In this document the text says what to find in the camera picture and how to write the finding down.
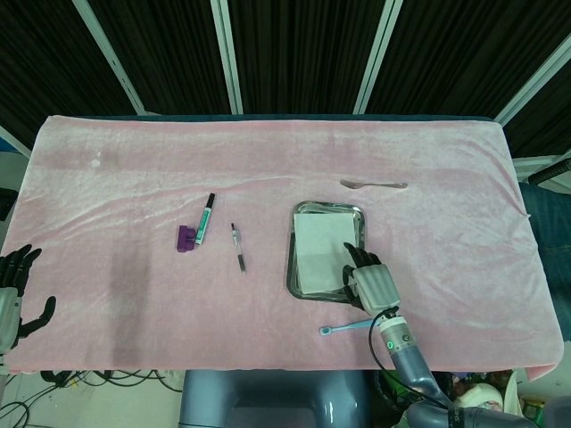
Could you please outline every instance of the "white paper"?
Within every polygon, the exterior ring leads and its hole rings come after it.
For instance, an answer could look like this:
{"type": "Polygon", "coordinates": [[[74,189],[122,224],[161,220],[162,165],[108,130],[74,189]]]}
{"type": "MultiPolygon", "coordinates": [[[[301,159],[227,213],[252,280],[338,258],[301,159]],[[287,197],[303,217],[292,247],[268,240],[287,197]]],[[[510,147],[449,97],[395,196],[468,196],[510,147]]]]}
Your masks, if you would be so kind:
{"type": "Polygon", "coordinates": [[[343,266],[353,265],[343,243],[355,245],[352,214],[294,214],[295,255],[304,294],[343,288],[343,266]]]}

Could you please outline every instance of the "pink towel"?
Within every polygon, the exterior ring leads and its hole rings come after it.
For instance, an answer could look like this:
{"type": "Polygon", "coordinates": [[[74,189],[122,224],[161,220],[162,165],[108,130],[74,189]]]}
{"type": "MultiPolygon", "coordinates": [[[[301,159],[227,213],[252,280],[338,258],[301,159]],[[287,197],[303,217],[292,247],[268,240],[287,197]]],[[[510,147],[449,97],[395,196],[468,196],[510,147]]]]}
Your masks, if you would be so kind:
{"type": "Polygon", "coordinates": [[[367,248],[393,273],[401,313],[434,370],[523,366],[537,377],[560,361],[559,326],[496,123],[52,117],[4,252],[44,249],[24,319],[52,294],[57,309],[8,355],[12,369],[375,368],[365,329],[319,335],[364,312],[286,289],[291,211],[301,201],[364,210],[367,248]],[[340,178],[410,186],[355,191],[340,178]],[[178,225],[198,225],[210,192],[203,245],[176,252],[178,225]]]}

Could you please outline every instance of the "metal tray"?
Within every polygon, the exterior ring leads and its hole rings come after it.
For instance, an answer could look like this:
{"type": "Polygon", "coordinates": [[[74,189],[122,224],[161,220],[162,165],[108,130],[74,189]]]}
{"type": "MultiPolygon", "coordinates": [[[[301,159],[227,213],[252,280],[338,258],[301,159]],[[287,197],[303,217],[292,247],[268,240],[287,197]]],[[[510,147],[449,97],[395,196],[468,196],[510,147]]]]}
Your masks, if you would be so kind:
{"type": "Polygon", "coordinates": [[[297,270],[297,259],[295,255],[295,214],[352,214],[353,223],[355,225],[355,242],[359,248],[365,248],[365,214],[359,207],[347,205],[344,203],[330,202],[314,202],[306,201],[297,204],[292,212],[292,221],[290,223],[291,232],[289,238],[289,252],[287,259],[287,276],[285,285],[289,292],[298,299],[309,300],[328,300],[336,302],[348,303],[347,297],[343,292],[343,279],[341,268],[339,269],[339,291],[335,292],[318,292],[313,294],[304,294],[299,284],[299,276],[297,270]]]}

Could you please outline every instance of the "floor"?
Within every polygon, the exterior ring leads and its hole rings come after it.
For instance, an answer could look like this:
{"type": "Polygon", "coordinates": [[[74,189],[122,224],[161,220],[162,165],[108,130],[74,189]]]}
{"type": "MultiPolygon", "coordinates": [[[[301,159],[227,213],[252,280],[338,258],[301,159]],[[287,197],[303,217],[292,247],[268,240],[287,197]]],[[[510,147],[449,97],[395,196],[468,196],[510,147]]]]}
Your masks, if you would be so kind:
{"type": "MultiPolygon", "coordinates": [[[[19,190],[26,166],[25,157],[16,153],[0,152],[0,171],[2,171],[0,187],[19,190]]],[[[556,185],[553,187],[556,191],[563,190],[556,185]]],[[[4,242],[7,223],[0,222],[0,246],[4,242]]],[[[181,388],[183,372],[165,372],[164,375],[168,384],[181,388]]],[[[521,370],[520,378],[525,378],[525,372],[521,370]]],[[[98,382],[94,375],[90,375],[87,380],[92,383],[98,382]]],[[[3,403],[25,400],[47,386],[49,384],[45,383],[39,374],[21,374],[6,387],[3,403]]],[[[571,342],[566,343],[564,360],[556,371],[538,382],[523,381],[520,390],[526,396],[571,395],[571,342]]],[[[174,428],[178,423],[180,396],[180,393],[167,390],[155,380],[144,381],[132,388],[121,388],[110,384],[93,387],[78,383],[66,389],[53,391],[34,403],[29,427],[174,428]]],[[[0,411],[0,428],[10,428],[18,422],[21,411],[14,411],[6,418],[1,418],[3,414],[5,411],[0,411]]]]}

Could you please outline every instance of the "green marker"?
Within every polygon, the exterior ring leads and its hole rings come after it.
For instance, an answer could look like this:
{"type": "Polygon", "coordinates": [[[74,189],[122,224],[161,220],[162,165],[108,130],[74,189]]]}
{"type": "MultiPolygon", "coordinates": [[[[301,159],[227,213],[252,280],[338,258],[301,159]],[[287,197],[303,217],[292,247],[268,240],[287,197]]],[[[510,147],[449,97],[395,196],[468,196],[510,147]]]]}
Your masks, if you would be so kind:
{"type": "Polygon", "coordinates": [[[214,193],[211,193],[211,195],[208,197],[208,202],[204,207],[203,217],[200,220],[200,226],[198,226],[198,232],[196,232],[196,240],[194,241],[196,245],[200,245],[204,241],[204,235],[206,235],[206,227],[208,226],[208,220],[211,218],[212,205],[214,204],[214,196],[216,195],[214,193]]]}

